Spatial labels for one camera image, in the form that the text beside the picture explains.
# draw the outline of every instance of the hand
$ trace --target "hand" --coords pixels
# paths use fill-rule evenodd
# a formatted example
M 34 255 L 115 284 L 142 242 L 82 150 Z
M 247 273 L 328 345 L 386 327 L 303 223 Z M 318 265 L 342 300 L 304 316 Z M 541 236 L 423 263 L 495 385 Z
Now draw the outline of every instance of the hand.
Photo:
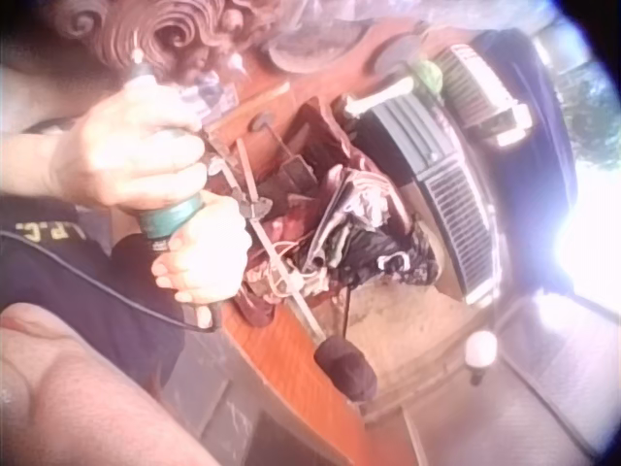
M 209 304 L 240 289 L 252 243 L 237 201 L 202 191 L 205 207 L 169 240 L 151 272 L 181 303 Z
M 169 129 L 157 134 L 162 128 Z M 86 206 L 175 204 L 207 179 L 199 162 L 203 141 L 183 131 L 200 128 L 199 118 L 170 87 L 121 90 L 59 137 L 49 162 L 49 190 Z

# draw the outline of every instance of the power cord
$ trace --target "power cord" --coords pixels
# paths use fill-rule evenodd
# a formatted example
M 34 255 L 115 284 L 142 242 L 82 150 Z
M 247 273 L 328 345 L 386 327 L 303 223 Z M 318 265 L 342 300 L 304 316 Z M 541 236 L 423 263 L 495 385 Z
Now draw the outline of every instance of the power cord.
M 189 330 L 192 332 L 197 332 L 197 333 L 211 333 L 211 330 L 205 329 L 205 328 L 201 328 L 197 325 L 191 325 L 189 323 L 185 323 L 182 322 L 180 320 L 176 320 L 174 318 L 168 317 L 168 316 L 164 316 L 162 314 L 159 314 L 158 312 L 154 311 L 153 309 L 149 309 L 146 306 L 143 306 L 140 303 L 137 303 L 136 301 L 123 296 L 121 293 L 119 293 L 118 291 L 110 288 L 109 286 L 107 286 L 106 284 L 101 283 L 100 281 L 93 279 L 92 277 L 88 276 L 85 272 L 83 272 L 82 270 L 78 269 L 77 267 L 75 267 L 74 265 L 70 264 L 69 262 L 67 262 L 65 259 L 63 259 L 62 257 L 60 257 L 58 254 L 56 254 L 55 252 L 52 252 L 51 250 L 47 250 L 46 248 L 37 245 L 36 243 L 33 243 L 31 241 L 26 240 L 25 238 L 19 236 L 16 233 L 13 233 L 11 231 L 6 231 L 6 230 L 0 230 L 0 237 L 3 238 L 8 238 L 10 240 L 13 241 L 17 241 L 18 243 L 22 243 L 25 246 L 28 246 L 29 248 L 38 251 L 39 253 L 45 255 L 47 258 L 51 259 L 52 261 L 56 262 L 58 265 L 60 265 L 61 267 L 65 268 L 66 270 L 68 270 L 69 272 L 71 272 L 72 274 L 74 274 L 77 277 L 80 277 L 81 279 L 83 279 L 84 281 L 90 283 L 92 286 L 95 286 L 96 288 L 98 288 L 99 290 L 109 294 L 110 296 L 112 296 L 113 298 L 117 299 L 118 301 L 122 302 L 123 304 L 126 304 L 127 306 L 129 306 L 130 308 L 134 309 L 135 311 L 141 312 L 143 314 L 146 314 L 147 316 L 151 316 L 153 318 L 156 318 L 168 325 L 172 325 L 178 328 L 182 328 L 183 330 Z

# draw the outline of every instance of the green object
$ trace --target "green object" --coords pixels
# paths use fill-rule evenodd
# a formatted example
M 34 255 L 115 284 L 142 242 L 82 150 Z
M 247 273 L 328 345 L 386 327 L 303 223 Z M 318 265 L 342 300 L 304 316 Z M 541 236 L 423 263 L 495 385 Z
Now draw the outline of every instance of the green object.
M 150 240 L 169 238 L 203 207 L 201 194 L 197 193 L 175 206 L 152 211 L 140 211 L 140 229 Z
M 434 95 L 440 95 L 443 78 L 442 70 L 436 63 L 429 60 L 418 61 L 412 65 L 412 71 Z

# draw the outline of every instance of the white plastic knob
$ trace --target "white plastic knob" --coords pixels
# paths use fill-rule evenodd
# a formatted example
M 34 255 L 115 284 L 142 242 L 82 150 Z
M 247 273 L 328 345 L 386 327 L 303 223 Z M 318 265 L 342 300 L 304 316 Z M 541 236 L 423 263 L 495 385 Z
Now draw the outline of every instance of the white plastic knob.
M 474 332 L 466 340 L 466 365 L 471 369 L 487 369 L 497 354 L 498 339 L 488 330 Z

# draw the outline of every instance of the teal rotary tool grip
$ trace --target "teal rotary tool grip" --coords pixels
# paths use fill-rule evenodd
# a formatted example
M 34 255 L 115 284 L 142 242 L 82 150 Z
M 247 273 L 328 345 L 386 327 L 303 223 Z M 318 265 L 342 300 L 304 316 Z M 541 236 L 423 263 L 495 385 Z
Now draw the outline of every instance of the teal rotary tool grip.
M 141 231 L 157 252 L 168 250 L 168 240 L 180 227 L 203 207 L 200 193 L 174 206 L 151 211 L 139 211 L 138 223 Z

